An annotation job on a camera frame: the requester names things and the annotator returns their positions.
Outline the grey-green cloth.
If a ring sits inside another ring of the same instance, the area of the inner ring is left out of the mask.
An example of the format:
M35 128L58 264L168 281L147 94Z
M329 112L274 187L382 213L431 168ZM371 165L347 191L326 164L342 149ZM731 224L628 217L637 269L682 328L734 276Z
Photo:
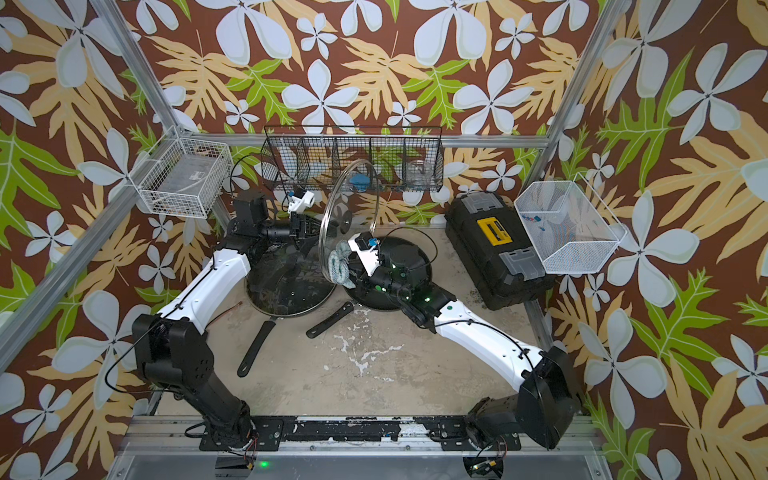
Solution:
M347 241L339 242L328 256L327 266L330 281L347 289L354 289L355 283L350 278L349 256L352 249Z

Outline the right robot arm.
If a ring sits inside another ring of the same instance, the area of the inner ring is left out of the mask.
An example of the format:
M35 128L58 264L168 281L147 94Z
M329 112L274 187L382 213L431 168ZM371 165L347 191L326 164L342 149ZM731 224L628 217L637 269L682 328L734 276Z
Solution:
M511 395L485 397L466 414L466 436L474 445L522 433L548 450L557 447L584 403L567 354L525 343L482 319L422 275L424 269L390 264L367 272L353 260L345 285L386 296L418 327L463 347L510 385Z

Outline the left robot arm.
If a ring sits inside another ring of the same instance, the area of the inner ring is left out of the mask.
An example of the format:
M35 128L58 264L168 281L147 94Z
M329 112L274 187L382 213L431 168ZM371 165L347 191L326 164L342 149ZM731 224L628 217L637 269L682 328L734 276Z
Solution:
M168 305L140 315L132 325L139 376L185 400L202 417L208 447L243 452L257 438L247 403L214 372L207 327L229 292L251 273L273 246L290 244L306 253L317 243L319 220L289 209L283 221L270 218L257 193L234 202L236 216L215 245L210 261Z

